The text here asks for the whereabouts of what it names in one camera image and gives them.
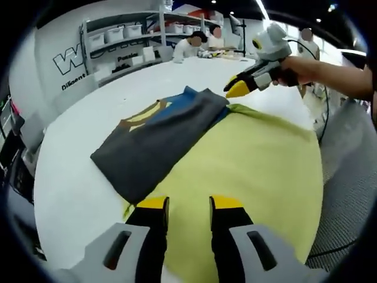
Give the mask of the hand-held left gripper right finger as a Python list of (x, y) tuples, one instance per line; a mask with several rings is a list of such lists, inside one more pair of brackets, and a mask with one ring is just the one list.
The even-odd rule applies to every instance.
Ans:
[(220, 282), (323, 282), (327, 272), (301, 263), (293, 247), (253, 223), (234, 198), (210, 198), (211, 248)]

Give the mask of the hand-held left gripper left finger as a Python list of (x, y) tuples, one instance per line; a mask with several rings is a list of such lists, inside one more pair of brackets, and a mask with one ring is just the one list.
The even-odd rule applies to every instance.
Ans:
[(161, 282), (167, 249), (169, 198), (147, 198), (127, 221), (85, 247), (84, 258), (53, 273), (55, 282)]

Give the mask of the person's right hand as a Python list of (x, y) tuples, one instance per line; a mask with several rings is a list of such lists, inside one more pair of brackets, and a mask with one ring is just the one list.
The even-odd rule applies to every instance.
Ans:
[(311, 83), (315, 79), (314, 70), (317, 64), (315, 59), (289, 56), (280, 64), (283, 70), (292, 70), (296, 73), (297, 81), (301, 85)]

